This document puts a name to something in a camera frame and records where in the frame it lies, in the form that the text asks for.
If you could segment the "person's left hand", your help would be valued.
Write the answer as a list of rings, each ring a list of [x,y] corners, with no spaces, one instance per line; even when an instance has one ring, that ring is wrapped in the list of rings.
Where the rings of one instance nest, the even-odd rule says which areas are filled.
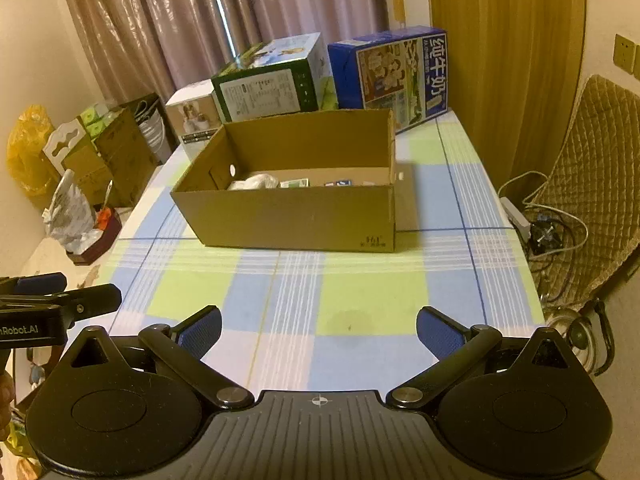
[[[14,399],[14,380],[9,373],[3,372],[0,377],[0,441],[5,441],[10,433]]]

